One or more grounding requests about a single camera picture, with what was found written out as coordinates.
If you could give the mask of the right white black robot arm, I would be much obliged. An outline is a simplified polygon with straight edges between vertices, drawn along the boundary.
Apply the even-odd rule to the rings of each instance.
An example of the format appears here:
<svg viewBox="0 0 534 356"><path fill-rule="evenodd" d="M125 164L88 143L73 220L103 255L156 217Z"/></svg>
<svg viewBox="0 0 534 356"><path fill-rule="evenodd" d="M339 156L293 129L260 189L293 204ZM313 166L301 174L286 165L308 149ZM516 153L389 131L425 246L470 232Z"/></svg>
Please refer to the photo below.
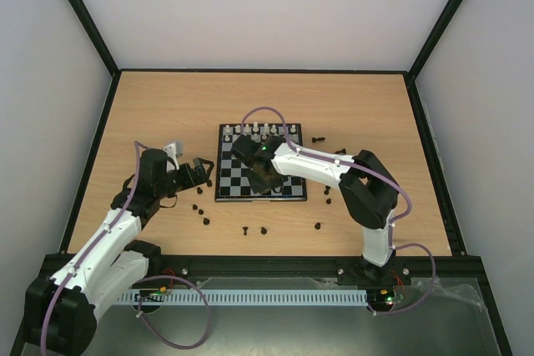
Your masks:
<svg viewBox="0 0 534 356"><path fill-rule="evenodd" d="M270 136L259 143L240 135L231 154L244 164L255 193L300 177L340 191L349 215L362 227L365 276L376 283L393 272L392 227L401 189L371 152L356 156L325 153Z"/></svg>

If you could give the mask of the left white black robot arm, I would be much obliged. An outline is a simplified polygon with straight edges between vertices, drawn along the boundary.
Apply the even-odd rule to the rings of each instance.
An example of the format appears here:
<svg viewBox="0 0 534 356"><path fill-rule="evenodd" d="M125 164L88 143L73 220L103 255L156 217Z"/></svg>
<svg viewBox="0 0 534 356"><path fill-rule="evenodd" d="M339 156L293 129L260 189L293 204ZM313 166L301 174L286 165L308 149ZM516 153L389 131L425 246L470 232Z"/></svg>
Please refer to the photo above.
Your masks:
<svg viewBox="0 0 534 356"><path fill-rule="evenodd" d="M25 293L23 338L41 354L80 355L98 323L130 287L161 269L161 248L138 235L166 198L210 185L213 162L179 163L179 145L135 146L135 171L123 182L103 222L81 249Z"/></svg>

